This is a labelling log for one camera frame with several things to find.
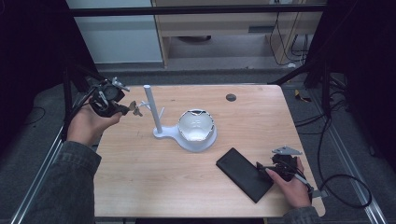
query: gray floor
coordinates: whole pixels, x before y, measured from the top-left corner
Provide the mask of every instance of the gray floor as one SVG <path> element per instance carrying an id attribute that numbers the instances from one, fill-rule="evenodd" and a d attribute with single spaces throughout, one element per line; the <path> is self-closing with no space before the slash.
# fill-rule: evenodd
<path id="1" fill-rule="evenodd" d="M 302 46 L 299 40 L 295 49 Z M 214 83 L 266 83 L 286 75 L 292 68 L 287 65 L 279 66 L 272 57 L 272 51 L 263 35 L 248 36 L 212 36 L 209 41 L 196 39 L 173 38 L 169 52 L 170 60 L 166 68 L 136 69 L 128 73 L 104 73 L 104 75 L 120 77 L 129 85 L 143 84 L 214 84 Z M 300 59 L 292 65 L 299 66 Z M 311 118 L 321 113 L 319 100 L 320 88 L 306 90 L 302 86 L 304 75 L 294 78 L 290 83 L 282 86 L 290 113 L 295 121 Z M 298 89 L 303 97 L 313 99 L 308 103 L 295 98 Z M 10 216 L 18 207 L 23 193 L 44 160 L 47 148 L 50 147 L 57 130 L 62 125 L 63 96 L 62 86 L 57 86 L 37 95 L 35 106 L 15 139 L 13 147 L 15 154 L 2 159 L 0 166 L 0 219 Z M 342 95 L 334 95 L 332 104 L 343 100 Z M 320 162 L 323 174 L 328 177 L 333 174 L 349 174 L 350 165 L 356 168 L 352 172 L 364 180 L 375 196 L 375 203 L 386 221 L 371 220 L 367 214 L 370 209 L 354 209 L 340 203 L 333 196 L 323 199 L 326 215 L 323 223 L 396 223 L 396 197 L 392 194 L 396 187 L 396 174 L 381 158 L 372 157 L 368 145 L 361 134 L 359 125 L 353 116 L 347 112 L 347 105 L 332 112 L 332 126 L 325 133 L 320 150 Z M 320 119 L 311 125 L 298 128 L 305 154 L 314 172 L 315 179 L 321 183 L 318 176 L 318 143 L 319 134 L 324 124 Z M 18 179 L 19 173 L 24 173 L 24 179 Z M 353 203 L 359 203 L 356 188 L 349 180 L 337 180 L 332 183 L 334 189 L 342 198 Z M 279 218 L 269 218 L 269 223 L 282 223 Z M 120 218 L 98 218 L 97 223 L 122 223 Z"/>

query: wooden table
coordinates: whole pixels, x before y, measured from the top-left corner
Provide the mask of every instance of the wooden table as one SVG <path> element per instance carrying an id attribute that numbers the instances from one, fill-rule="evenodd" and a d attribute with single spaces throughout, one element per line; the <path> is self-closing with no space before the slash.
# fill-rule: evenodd
<path id="1" fill-rule="evenodd" d="M 173 139 L 156 139 L 153 117 L 128 113 L 104 133 L 102 156 L 94 179 L 97 217 L 281 217 L 290 208 L 274 185 L 254 203 L 225 175 L 216 161 L 235 147 L 251 163 L 272 165 L 272 149 L 303 151 L 280 87 L 270 85 L 153 86 L 162 125 L 174 126 L 188 109 L 209 112 L 218 129 L 215 144 L 201 153 L 181 148 Z M 229 102 L 226 95 L 236 95 Z M 133 86 L 120 102 L 147 101 L 142 86 Z M 305 175 L 317 188 L 306 156 Z M 321 199 L 313 205 L 323 216 Z"/>

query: stand base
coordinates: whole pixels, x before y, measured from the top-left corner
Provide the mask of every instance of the stand base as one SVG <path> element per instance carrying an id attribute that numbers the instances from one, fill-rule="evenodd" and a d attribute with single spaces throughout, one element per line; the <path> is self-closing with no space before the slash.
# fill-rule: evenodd
<path id="1" fill-rule="evenodd" d="M 210 148 L 216 141 L 216 138 L 218 137 L 218 131 L 216 129 L 216 126 L 213 129 L 213 133 L 206 138 L 204 141 L 199 141 L 199 142 L 192 142 L 192 141 L 187 141 L 178 131 L 177 125 L 173 127 L 164 127 L 162 133 L 157 132 L 157 128 L 154 128 L 153 134 L 156 138 L 158 139 L 163 139 L 163 138 L 173 138 L 177 141 L 177 143 L 184 149 L 190 151 L 190 152 L 202 152 L 205 151 L 206 149 Z"/>

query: white pole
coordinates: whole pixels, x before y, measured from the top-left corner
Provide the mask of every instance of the white pole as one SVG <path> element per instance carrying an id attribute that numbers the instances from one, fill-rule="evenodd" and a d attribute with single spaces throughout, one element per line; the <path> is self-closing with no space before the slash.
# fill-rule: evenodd
<path id="1" fill-rule="evenodd" d="M 148 97 L 148 103 L 151 108 L 152 117 L 154 117 L 155 126 L 157 127 L 157 132 L 163 132 L 163 126 L 160 122 L 160 117 L 158 117 L 157 106 L 155 106 L 154 97 L 152 96 L 152 91 L 150 85 L 144 85 L 146 96 Z"/>

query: black metal pole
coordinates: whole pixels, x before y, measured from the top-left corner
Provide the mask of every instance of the black metal pole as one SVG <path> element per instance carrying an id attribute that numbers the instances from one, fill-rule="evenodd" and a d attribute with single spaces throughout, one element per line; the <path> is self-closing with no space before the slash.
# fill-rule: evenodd
<path id="1" fill-rule="evenodd" d="M 337 10 L 327 4 L 285 4 L 285 5 L 235 5 L 235 6 L 193 6 L 193 7 L 113 7 L 113 8 L 76 8 L 55 10 L 52 15 L 72 17 L 99 16 L 141 16 L 174 14 L 219 14 L 219 13 L 263 13 L 263 12 L 317 12 Z"/>

